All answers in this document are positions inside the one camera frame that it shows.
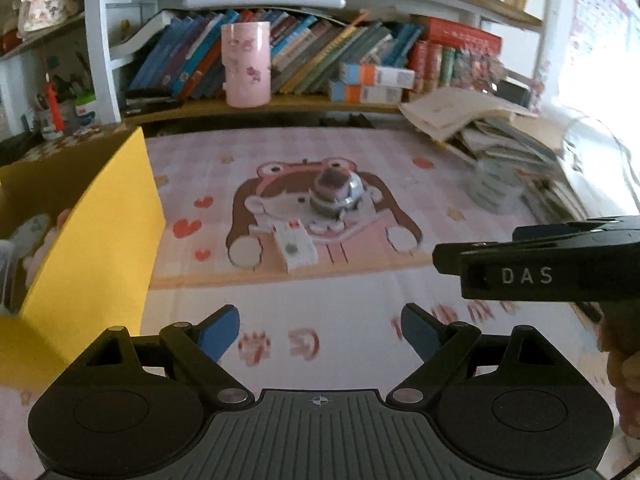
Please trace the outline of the person's right hand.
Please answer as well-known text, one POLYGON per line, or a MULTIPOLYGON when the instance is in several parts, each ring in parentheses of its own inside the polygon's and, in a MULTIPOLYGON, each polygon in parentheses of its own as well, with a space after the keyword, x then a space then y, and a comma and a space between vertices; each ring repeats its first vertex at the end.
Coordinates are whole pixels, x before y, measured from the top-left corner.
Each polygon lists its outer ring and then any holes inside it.
POLYGON ((627 437, 639 440, 639 353, 623 352, 614 330, 605 318, 598 328, 598 345, 608 355, 606 374, 615 389, 620 429, 627 437))

